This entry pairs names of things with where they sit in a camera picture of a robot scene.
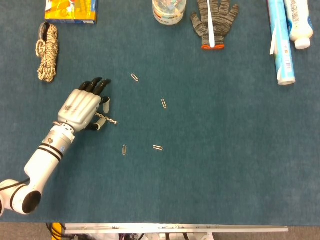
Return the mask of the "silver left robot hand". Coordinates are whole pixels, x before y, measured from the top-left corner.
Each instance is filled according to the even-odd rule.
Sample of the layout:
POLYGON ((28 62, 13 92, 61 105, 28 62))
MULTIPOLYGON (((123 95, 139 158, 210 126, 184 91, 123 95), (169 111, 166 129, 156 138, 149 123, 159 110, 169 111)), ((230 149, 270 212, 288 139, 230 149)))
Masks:
POLYGON ((110 79, 96 77, 92 81, 83 82, 73 90, 58 112, 58 122, 70 126, 75 132, 82 130, 97 131, 100 123, 92 122, 100 106, 104 113, 110 111, 110 98, 101 96, 101 93, 110 79))

